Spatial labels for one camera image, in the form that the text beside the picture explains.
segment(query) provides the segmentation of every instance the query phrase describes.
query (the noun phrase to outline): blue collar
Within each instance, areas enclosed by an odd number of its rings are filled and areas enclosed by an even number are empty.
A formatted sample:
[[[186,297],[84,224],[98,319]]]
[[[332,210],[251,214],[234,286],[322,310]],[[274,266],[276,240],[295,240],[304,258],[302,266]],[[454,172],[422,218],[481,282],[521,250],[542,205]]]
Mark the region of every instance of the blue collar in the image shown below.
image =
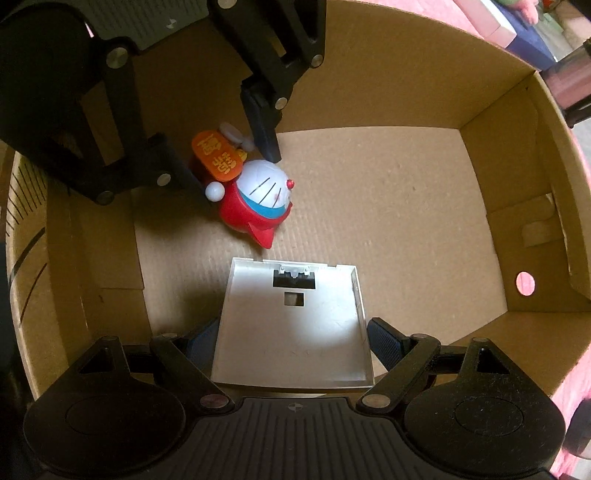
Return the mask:
[[[244,195],[242,192],[240,192],[240,195],[242,196],[242,198],[246,202],[246,204],[249,206],[249,208],[251,210],[253,210],[255,213],[258,213],[259,215],[261,215],[262,217],[265,217],[268,219],[275,219],[275,218],[279,218],[281,215],[283,215],[287,211],[287,205],[281,206],[279,208],[265,207],[263,205],[259,205],[258,203],[254,202],[250,198],[247,198],[246,195]]]

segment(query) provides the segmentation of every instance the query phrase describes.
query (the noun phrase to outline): white plastic tray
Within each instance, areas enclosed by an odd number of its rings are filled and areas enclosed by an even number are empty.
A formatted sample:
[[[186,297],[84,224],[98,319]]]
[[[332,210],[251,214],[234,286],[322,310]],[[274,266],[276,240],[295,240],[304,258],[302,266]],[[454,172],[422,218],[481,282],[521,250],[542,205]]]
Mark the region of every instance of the white plastic tray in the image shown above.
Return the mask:
[[[315,288],[274,286],[274,276],[298,274],[308,284],[313,274]],[[234,258],[212,380],[273,389],[372,386],[357,269]]]

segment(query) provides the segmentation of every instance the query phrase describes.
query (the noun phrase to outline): corrugated cardboard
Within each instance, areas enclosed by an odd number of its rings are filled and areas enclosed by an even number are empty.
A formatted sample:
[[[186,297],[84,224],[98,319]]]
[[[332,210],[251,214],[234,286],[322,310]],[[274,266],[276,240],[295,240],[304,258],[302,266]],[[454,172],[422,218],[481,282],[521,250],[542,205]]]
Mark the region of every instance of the corrugated cardboard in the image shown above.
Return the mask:
[[[248,69],[209,21],[134,67],[148,133],[183,158],[203,129],[246,128]],[[104,88],[83,106],[118,158]],[[279,132],[296,186],[270,251],[186,192],[154,186],[99,207],[43,177],[36,220],[7,239],[9,269],[24,258],[12,306],[36,395],[97,337],[146,342],[210,320],[232,257],[356,265],[368,316],[444,343],[477,330],[556,390],[591,341],[591,193],[533,69],[448,25],[330,1],[326,61],[297,83]],[[530,297],[520,271],[536,280]]]

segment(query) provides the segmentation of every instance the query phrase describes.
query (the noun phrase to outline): orange sign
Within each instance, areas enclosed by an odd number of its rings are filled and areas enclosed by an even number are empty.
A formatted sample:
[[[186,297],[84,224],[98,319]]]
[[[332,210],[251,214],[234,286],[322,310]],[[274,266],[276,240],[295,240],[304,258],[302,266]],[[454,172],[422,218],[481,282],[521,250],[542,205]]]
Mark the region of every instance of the orange sign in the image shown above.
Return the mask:
[[[217,181],[230,181],[240,175],[244,159],[217,130],[197,134],[191,146],[195,156]]]

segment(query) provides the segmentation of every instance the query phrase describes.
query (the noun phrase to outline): circular hole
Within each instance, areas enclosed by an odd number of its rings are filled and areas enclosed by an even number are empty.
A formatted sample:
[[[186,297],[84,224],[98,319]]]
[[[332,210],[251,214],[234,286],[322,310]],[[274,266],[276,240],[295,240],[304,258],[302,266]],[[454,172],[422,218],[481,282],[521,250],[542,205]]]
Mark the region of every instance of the circular hole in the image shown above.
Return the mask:
[[[519,272],[515,279],[517,290],[525,297],[529,297],[535,290],[535,280],[527,272]]]

